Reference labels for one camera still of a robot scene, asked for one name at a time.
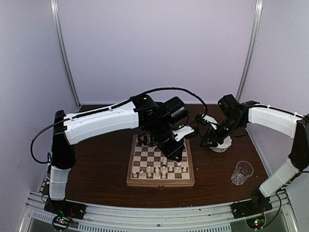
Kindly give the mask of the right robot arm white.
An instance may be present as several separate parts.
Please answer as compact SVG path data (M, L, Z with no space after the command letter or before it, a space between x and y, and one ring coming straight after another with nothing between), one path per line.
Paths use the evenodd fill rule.
M196 116L199 124L210 127L202 136L201 147L216 152L231 146L231 135L237 129L249 127L259 152L272 152L272 174L248 201L248 210L258 213L266 199L288 186L309 166L309 117L288 112L257 101L238 102L232 94L223 96L218 105L225 118L217 122L208 115Z

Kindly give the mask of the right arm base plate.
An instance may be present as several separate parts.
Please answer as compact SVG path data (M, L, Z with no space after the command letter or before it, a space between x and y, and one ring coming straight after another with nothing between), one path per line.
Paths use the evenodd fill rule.
M271 203L266 203L262 206L254 206L251 200L231 204L234 219L261 214L264 210L269 211L272 208Z

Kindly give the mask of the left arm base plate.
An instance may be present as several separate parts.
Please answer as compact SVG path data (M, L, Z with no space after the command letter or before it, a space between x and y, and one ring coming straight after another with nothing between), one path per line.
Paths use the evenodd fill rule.
M83 219L86 211L86 205L66 200L51 200L48 197L44 210L67 218Z

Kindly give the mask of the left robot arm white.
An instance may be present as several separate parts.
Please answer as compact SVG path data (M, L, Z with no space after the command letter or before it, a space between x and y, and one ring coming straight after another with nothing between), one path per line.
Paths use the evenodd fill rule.
M65 190L71 168L76 163L73 146L86 139L114 131L140 128L148 132L154 144L170 160L181 161L184 139L198 132L187 124L173 126L189 116L184 102L173 97L166 102L155 102L150 93L163 91L155 88L130 97L120 103L83 113L65 114L57 111L54 123L39 131L30 143L33 152L35 140L46 130L53 129L49 180L50 206L60 215L70 207L65 201Z

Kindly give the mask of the white knight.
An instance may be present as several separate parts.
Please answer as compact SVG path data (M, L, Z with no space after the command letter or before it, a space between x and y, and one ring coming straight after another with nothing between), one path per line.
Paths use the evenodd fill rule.
M162 161L162 165L166 166L167 165L167 161L168 161L167 158L164 158L163 161Z

